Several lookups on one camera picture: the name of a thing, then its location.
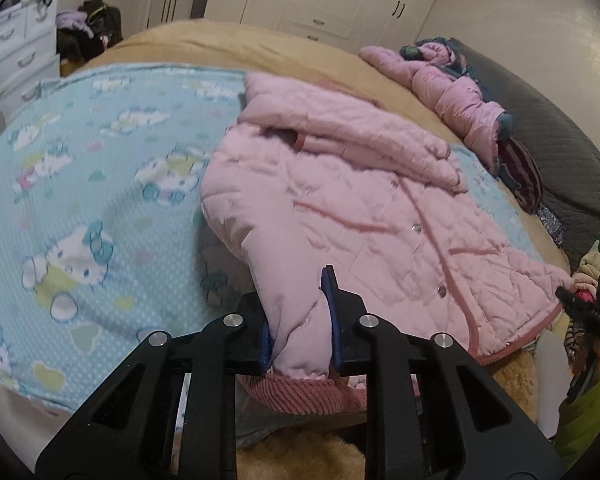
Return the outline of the dark bag on chair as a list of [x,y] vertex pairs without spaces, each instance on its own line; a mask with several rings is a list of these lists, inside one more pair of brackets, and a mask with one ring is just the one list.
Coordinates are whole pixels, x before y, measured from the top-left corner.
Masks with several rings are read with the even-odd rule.
[[105,50],[123,40],[121,12],[104,0],[86,0],[79,7],[86,14],[85,23],[100,40]]

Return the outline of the dark striped blanket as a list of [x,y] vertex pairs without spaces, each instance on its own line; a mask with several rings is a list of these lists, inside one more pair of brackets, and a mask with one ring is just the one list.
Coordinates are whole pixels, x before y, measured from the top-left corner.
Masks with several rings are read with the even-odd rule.
[[498,156],[498,176],[520,208],[527,214],[536,214],[542,204],[544,184],[532,155],[524,144],[508,138],[498,142]]

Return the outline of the pink crumpled quilt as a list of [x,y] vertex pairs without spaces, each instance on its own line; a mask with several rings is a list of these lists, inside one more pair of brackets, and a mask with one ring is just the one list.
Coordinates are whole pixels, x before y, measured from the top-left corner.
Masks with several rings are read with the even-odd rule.
[[367,46],[358,56],[410,90],[477,155],[490,174],[498,173],[498,142],[512,133],[513,117],[500,103],[484,96],[464,55],[437,38],[397,51]]

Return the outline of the pink quilted jacket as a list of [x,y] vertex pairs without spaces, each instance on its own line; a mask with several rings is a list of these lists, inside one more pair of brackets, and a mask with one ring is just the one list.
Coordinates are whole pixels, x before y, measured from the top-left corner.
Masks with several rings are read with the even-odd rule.
[[332,365],[326,266],[370,313],[410,335],[449,333],[482,362],[556,318],[570,276],[512,245],[449,144],[335,90],[267,73],[244,83],[200,206],[248,266],[268,320],[272,356],[244,379],[256,400],[297,415],[364,408],[365,380]]

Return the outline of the white drawer chest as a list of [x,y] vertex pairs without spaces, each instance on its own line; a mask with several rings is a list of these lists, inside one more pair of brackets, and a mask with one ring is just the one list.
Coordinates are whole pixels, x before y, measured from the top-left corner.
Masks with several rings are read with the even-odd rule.
[[0,101],[12,112],[59,76],[57,0],[20,0],[0,11]]

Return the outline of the purple clothes pile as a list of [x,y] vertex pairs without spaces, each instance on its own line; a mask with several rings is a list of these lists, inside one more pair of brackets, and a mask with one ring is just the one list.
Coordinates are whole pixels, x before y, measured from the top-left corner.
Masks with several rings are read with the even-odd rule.
[[87,13],[79,10],[63,10],[56,15],[56,26],[58,29],[76,30],[92,39],[94,32],[87,24]]

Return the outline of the grey quilted headboard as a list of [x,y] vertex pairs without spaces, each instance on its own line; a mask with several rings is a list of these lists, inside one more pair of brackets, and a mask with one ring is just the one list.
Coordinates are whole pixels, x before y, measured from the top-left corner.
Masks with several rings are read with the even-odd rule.
[[562,222],[571,269],[600,237],[600,151],[559,107],[514,73],[467,44],[451,44],[478,81],[514,116],[513,138],[526,147],[544,183],[543,203]]

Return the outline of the tan bed cover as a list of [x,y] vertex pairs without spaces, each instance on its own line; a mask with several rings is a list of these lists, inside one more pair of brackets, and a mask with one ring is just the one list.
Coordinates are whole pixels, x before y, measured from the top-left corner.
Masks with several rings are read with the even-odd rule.
[[462,144],[452,130],[411,91],[356,55],[307,39],[259,27],[187,20],[143,30],[82,66],[178,63],[267,72],[337,89],[375,101],[449,144]]

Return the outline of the Hello Kitty blue sheet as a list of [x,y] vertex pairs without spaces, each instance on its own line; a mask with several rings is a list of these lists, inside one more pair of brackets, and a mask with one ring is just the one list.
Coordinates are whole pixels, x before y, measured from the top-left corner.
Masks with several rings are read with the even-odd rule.
[[0,135],[0,382],[78,408],[146,336],[257,292],[200,206],[248,74],[118,65],[46,84]]

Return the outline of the green sleeve of person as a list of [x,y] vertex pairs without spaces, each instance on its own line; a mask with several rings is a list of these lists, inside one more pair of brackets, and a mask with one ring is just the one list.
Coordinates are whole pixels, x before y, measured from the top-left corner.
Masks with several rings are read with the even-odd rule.
[[565,470],[570,469],[600,434],[600,379],[572,403],[559,409],[554,448]]

